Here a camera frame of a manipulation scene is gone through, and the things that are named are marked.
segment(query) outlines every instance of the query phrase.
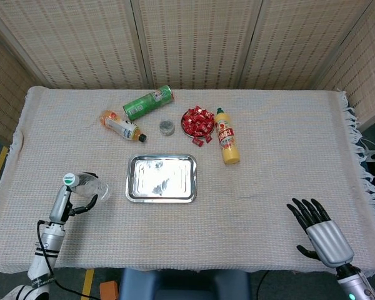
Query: candy wrapper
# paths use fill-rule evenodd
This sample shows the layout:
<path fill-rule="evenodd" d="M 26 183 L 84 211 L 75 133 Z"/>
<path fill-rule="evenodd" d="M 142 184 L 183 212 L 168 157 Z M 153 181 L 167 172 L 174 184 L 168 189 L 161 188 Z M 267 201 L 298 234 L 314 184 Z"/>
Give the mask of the candy wrapper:
<path fill-rule="evenodd" d="M 209 143 L 212 140 L 211 133 L 214 130 L 214 114 L 202 109 L 200 106 L 189 109 L 182 117 L 182 128 L 184 132 L 193 137 L 193 143 L 201 147 L 205 138 Z"/>

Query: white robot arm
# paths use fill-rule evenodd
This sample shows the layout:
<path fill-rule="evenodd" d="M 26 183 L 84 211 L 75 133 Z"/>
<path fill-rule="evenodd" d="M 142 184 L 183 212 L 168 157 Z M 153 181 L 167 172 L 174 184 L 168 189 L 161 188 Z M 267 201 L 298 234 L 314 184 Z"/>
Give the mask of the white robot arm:
<path fill-rule="evenodd" d="M 36 243 L 35 257 L 27 273 L 32 281 L 31 286 L 18 286 L 1 300 L 48 300 L 50 283 L 54 281 L 58 286 L 63 288 L 55 280 L 53 268 L 63 244 L 65 236 L 64 225 L 69 216 L 85 213 L 93 208 L 98 198 L 95 195 L 87 206 L 73 209 L 73 205 L 70 202 L 71 193 L 72 191 L 68 186 L 62 186 L 57 194 L 56 202 L 51 209 L 50 222 L 38 221 L 37 223 L 39 241 Z M 45 225 L 41 235 L 39 231 L 40 225 Z M 86 296 L 78 292 L 71 292 L 80 296 Z"/>
<path fill-rule="evenodd" d="M 358 267 L 352 266 L 354 252 L 338 225 L 331 220 L 323 206 L 311 199 L 292 199 L 299 208 L 289 208 L 304 229 L 315 251 L 309 251 L 302 245 L 297 249 L 308 258 L 322 261 L 329 268 L 336 268 L 337 282 L 350 300 L 375 300 L 375 291 Z"/>

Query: silver tray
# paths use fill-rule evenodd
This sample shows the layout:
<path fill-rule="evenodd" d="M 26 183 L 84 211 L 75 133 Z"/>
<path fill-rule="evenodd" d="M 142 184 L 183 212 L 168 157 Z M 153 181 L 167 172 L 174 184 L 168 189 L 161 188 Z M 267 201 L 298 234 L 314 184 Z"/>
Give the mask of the silver tray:
<path fill-rule="evenodd" d="M 129 160 L 126 197 L 136 203 L 189 203 L 197 194 L 196 176 L 191 155 L 135 155 Z"/>

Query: tablecloth fringe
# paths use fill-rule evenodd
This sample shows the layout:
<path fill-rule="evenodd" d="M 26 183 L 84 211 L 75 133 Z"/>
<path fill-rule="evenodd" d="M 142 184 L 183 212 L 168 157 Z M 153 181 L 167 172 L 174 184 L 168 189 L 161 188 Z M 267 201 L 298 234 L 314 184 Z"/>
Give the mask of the tablecloth fringe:
<path fill-rule="evenodd" d="M 358 120 L 354 115 L 355 110 L 348 107 L 348 98 L 346 92 L 341 92 L 341 107 L 343 109 L 343 116 L 346 120 L 349 137 L 351 139 L 352 150 L 355 153 L 355 157 L 358 160 L 358 173 L 361 177 L 361 184 L 364 191 L 366 192 L 367 200 L 372 206 L 372 214 L 375 217 L 375 185 L 372 184 L 374 176 L 367 172 L 361 165 L 366 160 L 365 149 L 358 145 L 359 140 L 363 137 L 361 132 L 358 130 Z M 372 276 L 375 272 L 366 272 L 367 276 Z"/>

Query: orange juice bottle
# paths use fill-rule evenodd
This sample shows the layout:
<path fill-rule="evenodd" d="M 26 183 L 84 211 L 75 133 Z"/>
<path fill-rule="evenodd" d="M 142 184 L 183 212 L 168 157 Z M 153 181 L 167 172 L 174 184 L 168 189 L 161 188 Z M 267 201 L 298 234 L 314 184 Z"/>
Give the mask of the orange juice bottle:
<path fill-rule="evenodd" d="M 218 141 L 222 149 L 222 158 L 225 164 L 234 164 L 240 161 L 240 154 L 236 147 L 235 135 L 231 126 L 231 118 L 219 108 L 214 118 Z"/>
<path fill-rule="evenodd" d="M 146 140 L 146 135 L 144 135 L 138 125 L 132 123 L 131 121 L 123 121 L 113 111 L 103 111 L 100 116 L 101 124 L 105 127 L 112 129 L 123 138 L 130 141 L 141 141 L 142 143 Z"/>

